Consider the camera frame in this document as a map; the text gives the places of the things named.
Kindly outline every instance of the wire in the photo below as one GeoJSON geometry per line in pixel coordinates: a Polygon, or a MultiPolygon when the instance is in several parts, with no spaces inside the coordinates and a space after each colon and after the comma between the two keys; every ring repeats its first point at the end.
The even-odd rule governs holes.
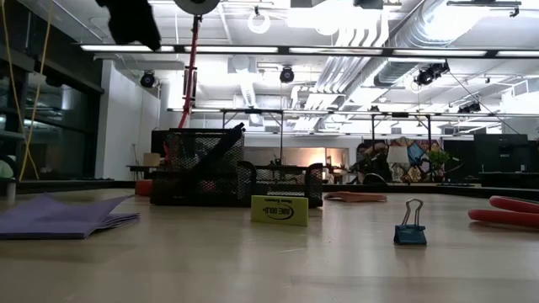
{"type": "Polygon", "coordinates": [[[479,101],[479,98],[476,98],[475,95],[473,93],[471,93],[456,77],[455,75],[453,75],[453,73],[451,71],[449,71],[449,74],[461,85],[462,88],[464,88],[465,91],[468,92],[468,94],[474,98],[479,104],[481,104],[492,116],[496,117],[496,119],[499,120],[499,122],[501,122],[503,125],[509,127],[512,131],[514,131],[517,135],[520,135],[520,133],[518,131],[516,131],[514,128],[511,127],[511,125],[508,125],[503,119],[501,119],[500,117],[498,117],[498,115],[496,115],[495,112],[493,112],[492,110],[488,109],[488,107],[485,106],[485,104],[483,104],[481,101],[479,101]]]}
{"type": "MultiPolygon", "coordinates": [[[[49,34],[51,33],[51,19],[52,19],[52,9],[54,8],[54,0],[51,0],[51,3],[49,4],[49,16],[47,17],[47,31],[45,33],[45,43],[43,45],[43,56],[41,57],[41,68],[40,68],[40,75],[43,76],[43,70],[45,69],[45,58],[47,55],[47,45],[49,44],[49,34]]],[[[23,168],[21,169],[21,172],[24,171],[26,168],[26,160],[29,156],[29,149],[30,149],[30,142],[32,141],[32,134],[34,130],[34,120],[35,120],[35,111],[37,110],[37,101],[40,98],[40,90],[41,90],[41,82],[37,83],[37,89],[35,90],[35,100],[34,100],[34,108],[32,109],[32,120],[30,123],[30,132],[28,134],[28,144],[26,144],[26,151],[24,151],[24,160],[23,160],[23,168]]],[[[23,180],[23,174],[21,173],[19,175],[19,182],[23,180]]]]}
{"type": "MultiPolygon", "coordinates": [[[[23,123],[23,119],[20,113],[20,106],[19,106],[19,96],[17,95],[17,87],[15,85],[15,76],[13,74],[13,60],[11,59],[11,48],[9,47],[8,21],[6,18],[6,8],[4,7],[4,5],[5,5],[5,2],[2,1],[3,33],[4,33],[4,38],[5,38],[4,41],[6,43],[6,52],[8,53],[9,76],[11,77],[11,87],[13,90],[13,97],[15,98],[15,108],[17,109],[17,116],[19,118],[19,127],[20,127],[20,130],[23,132],[24,144],[26,146],[29,146],[29,140],[26,138],[26,134],[24,133],[24,123],[23,123]]],[[[34,168],[35,178],[39,180],[40,175],[37,173],[37,168],[35,167],[34,159],[32,158],[32,155],[30,155],[30,153],[28,153],[28,156],[30,158],[30,162],[32,162],[32,167],[34,168]]],[[[24,173],[24,170],[21,170],[19,173],[19,176],[22,176],[23,173],[24,173]]]]}

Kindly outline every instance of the binder clip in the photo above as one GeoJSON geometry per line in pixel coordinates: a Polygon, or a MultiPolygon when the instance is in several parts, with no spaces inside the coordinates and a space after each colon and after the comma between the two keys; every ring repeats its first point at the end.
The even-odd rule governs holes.
{"type": "Polygon", "coordinates": [[[397,245],[427,245],[427,239],[424,237],[424,226],[419,224],[419,211],[423,207],[423,201],[420,199],[410,199],[406,201],[406,215],[403,223],[395,226],[395,237],[393,243],[397,245]],[[408,224],[410,217],[410,203],[418,201],[419,206],[415,209],[415,218],[413,224],[408,224]]]}

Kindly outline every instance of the table surface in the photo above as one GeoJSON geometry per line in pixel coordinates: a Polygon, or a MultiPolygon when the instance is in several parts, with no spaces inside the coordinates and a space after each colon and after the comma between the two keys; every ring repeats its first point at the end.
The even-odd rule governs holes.
{"type": "MultiPolygon", "coordinates": [[[[53,194],[91,202],[106,189],[53,194]]],[[[18,201],[33,195],[18,196],[18,201]]],[[[5,202],[0,201],[5,210],[5,202]]],[[[309,227],[249,221],[249,209],[150,206],[84,241],[0,242],[1,302],[537,302],[538,234],[472,223],[485,199],[389,194],[326,202],[309,227]],[[428,247],[394,247],[404,201],[420,198],[428,247]]]]}

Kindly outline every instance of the black mesh desk organizer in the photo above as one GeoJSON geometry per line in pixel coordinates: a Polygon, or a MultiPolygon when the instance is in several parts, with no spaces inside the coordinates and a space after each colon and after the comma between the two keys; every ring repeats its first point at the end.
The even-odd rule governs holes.
{"type": "Polygon", "coordinates": [[[250,205],[251,195],[305,197],[310,208],[322,206],[322,168],[322,163],[254,166],[241,161],[237,164],[237,198],[242,205],[250,205]]]}
{"type": "Polygon", "coordinates": [[[168,161],[153,174],[155,205],[241,206],[237,162],[243,160],[243,124],[232,129],[171,129],[168,161]]]}

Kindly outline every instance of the red pliers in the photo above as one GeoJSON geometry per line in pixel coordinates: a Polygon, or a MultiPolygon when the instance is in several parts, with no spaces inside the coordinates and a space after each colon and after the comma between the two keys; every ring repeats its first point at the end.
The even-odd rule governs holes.
{"type": "Polygon", "coordinates": [[[470,210],[468,216],[483,221],[514,226],[539,228],[539,202],[510,197],[492,196],[490,204],[502,210],[470,210]]]}

